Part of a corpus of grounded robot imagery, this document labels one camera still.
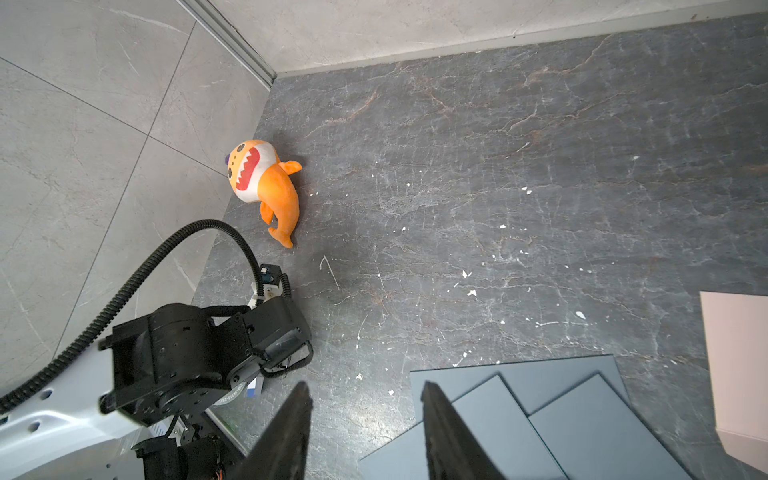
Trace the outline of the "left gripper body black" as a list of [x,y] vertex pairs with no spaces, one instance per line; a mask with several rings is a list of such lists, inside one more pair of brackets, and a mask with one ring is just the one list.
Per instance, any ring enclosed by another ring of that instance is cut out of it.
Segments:
[[198,414],[262,375],[251,347],[253,309],[173,303],[116,326],[99,343],[112,353],[114,377],[101,412],[132,420]]

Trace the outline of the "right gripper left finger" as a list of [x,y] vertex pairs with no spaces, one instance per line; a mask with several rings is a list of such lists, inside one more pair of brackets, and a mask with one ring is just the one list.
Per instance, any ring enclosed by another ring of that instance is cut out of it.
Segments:
[[239,464],[233,479],[304,479],[312,408],[309,386],[300,381]]

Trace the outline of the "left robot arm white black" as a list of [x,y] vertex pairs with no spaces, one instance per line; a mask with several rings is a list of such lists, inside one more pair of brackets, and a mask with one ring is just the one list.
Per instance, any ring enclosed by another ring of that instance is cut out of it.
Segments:
[[166,419],[192,419],[311,348],[293,299],[250,308],[181,303],[117,325],[1,423],[1,476],[15,479]]

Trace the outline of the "pink envelope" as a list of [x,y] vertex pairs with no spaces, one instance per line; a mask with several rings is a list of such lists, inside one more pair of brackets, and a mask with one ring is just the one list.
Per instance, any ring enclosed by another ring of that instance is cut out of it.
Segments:
[[700,293],[716,431],[731,457],[767,471],[767,298]]

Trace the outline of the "white blue letter paper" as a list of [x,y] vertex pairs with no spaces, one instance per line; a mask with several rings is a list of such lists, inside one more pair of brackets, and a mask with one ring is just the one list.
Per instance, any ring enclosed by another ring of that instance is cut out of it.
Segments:
[[247,398],[258,398],[263,390],[265,378],[262,375],[257,375],[252,379],[245,388]]

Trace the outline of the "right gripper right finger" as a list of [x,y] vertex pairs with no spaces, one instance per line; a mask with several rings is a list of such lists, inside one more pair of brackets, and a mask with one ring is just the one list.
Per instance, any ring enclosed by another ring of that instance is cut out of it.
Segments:
[[424,384],[421,401],[430,479],[504,479],[436,383]]

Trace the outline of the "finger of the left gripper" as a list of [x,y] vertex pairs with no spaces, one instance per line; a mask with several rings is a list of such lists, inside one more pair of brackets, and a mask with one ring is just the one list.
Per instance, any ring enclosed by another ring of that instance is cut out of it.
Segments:
[[[270,299],[251,311],[251,347],[265,378],[275,378],[311,362],[311,331],[293,299]],[[308,350],[304,358],[281,367],[304,347]]]

